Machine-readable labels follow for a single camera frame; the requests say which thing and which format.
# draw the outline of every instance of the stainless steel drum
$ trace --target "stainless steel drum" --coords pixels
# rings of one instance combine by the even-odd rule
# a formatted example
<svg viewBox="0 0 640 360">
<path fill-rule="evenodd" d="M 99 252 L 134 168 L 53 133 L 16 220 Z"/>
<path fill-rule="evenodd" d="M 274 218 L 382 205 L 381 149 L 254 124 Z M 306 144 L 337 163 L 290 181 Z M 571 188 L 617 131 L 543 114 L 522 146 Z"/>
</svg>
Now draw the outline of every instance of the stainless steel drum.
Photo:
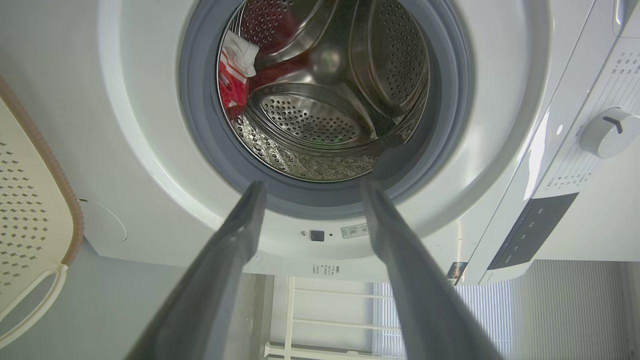
<svg viewBox="0 0 640 360">
<path fill-rule="evenodd" d="M 396 0 L 249 0 L 228 30 L 260 51 L 247 105 L 227 121 L 273 170 L 320 183 L 362 176 L 420 121 L 429 54 Z"/>
</svg>

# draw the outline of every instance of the laundry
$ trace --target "laundry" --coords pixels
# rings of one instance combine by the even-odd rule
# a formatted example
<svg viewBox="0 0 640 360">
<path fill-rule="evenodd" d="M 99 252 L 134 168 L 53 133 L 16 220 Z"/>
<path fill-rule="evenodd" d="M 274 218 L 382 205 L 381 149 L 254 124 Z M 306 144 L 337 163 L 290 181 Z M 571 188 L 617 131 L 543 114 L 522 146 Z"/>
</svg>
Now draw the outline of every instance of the laundry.
<svg viewBox="0 0 640 360">
<path fill-rule="evenodd" d="M 246 105 L 247 78 L 255 76 L 253 61 L 260 47 L 228 31 L 222 43 L 218 88 L 227 108 Z"/>
</svg>

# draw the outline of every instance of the vertical blind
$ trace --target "vertical blind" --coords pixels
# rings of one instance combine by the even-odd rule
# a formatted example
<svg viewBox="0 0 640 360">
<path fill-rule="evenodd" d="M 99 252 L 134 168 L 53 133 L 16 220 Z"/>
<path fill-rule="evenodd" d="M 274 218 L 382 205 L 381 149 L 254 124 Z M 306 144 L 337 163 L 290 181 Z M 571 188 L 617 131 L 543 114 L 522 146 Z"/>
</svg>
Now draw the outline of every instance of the vertical blind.
<svg viewBox="0 0 640 360">
<path fill-rule="evenodd" d="M 454 289 L 506 359 L 629 359 L 622 286 L 619 263 L 538 260 L 519 278 Z M 372 319 L 399 327 L 393 298 L 374 299 Z M 399 331 L 373 330 L 372 347 L 404 357 Z"/>
</svg>

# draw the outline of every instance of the basket handle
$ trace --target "basket handle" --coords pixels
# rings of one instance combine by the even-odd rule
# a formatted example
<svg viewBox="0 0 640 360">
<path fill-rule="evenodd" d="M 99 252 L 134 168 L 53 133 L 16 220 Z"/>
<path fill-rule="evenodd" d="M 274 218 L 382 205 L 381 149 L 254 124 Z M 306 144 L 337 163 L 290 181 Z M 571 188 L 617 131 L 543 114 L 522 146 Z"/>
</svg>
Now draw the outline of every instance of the basket handle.
<svg viewBox="0 0 640 360">
<path fill-rule="evenodd" d="M 64 264 L 58 264 L 56 268 L 49 269 L 40 275 L 35 281 L 33 281 L 29 287 L 27 287 L 21 294 L 15 299 L 9 307 L 7 307 L 2 313 L 0 313 L 0 320 L 6 317 L 11 310 L 13 310 L 38 284 L 40 284 L 47 276 L 56 274 L 56 278 L 53 280 L 51 288 L 47 292 L 47 295 L 40 301 L 40 303 L 32 310 L 20 323 L 14 326 L 7 333 L 0 335 L 0 348 L 9 345 L 13 340 L 16 340 L 20 335 L 29 330 L 33 324 L 35 324 L 44 315 L 47 310 L 53 305 L 53 302 L 58 298 L 62 286 L 67 278 L 68 266 Z"/>
</svg>

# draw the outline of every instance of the gray rubber gasket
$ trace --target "gray rubber gasket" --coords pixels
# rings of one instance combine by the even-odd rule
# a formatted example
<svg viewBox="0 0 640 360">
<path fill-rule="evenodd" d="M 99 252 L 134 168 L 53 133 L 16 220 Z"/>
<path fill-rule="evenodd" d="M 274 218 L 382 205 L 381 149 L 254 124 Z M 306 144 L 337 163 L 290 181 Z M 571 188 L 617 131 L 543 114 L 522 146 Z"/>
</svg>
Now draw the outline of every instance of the gray rubber gasket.
<svg viewBox="0 0 640 360">
<path fill-rule="evenodd" d="M 433 65 L 429 100 L 420 125 L 407 143 L 415 153 L 382 179 L 387 195 L 399 202 L 414 194 L 442 167 L 467 121 L 471 99 L 468 46 L 451 6 L 443 0 L 404 0 L 428 39 Z M 222 31 L 237 1 L 201 0 L 187 26 L 180 53 L 180 101 L 194 141 L 228 184 L 244 192 L 251 182 L 267 183 L 267 207 L 298 218 L 330 220 L 362 215 L 360 180 L 308 183 L 268 169 L 233 135 L 211 79 Z"/>
</svg>

